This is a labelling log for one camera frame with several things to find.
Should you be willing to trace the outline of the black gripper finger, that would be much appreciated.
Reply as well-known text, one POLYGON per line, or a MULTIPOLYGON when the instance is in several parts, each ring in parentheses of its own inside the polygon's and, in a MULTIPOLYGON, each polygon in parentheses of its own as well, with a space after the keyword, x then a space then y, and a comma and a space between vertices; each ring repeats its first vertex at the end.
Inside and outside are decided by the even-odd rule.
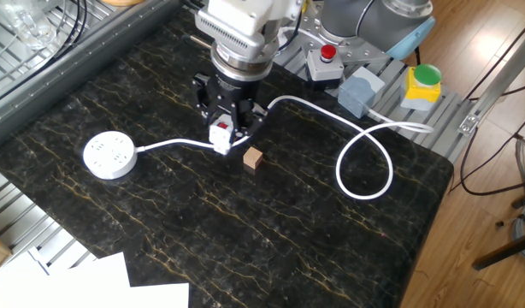
POLYGON ((264 122, 267 110, 254 100, 242 100, 237 104, 236 141, 250 137, 264 122))
POLYGON ((196 73, 192 77, 192 92, 196 108, 200 110, 204 123, 208 123, 208 93, 207 85, 209 76, 203 73, 196 73))

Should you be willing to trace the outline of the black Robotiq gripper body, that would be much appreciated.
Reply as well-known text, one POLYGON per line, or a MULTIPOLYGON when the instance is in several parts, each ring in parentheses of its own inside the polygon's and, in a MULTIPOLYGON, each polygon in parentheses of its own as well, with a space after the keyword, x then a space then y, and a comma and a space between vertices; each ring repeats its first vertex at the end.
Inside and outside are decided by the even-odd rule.
POLYGON ((260 80, 242 81, 224 74, 212 74, 205 83, 207 98, 204 113, 207 116, 213 115, 216 108, 225 102, 234 103, 241 115, 251 113, 260 84, 260 80))

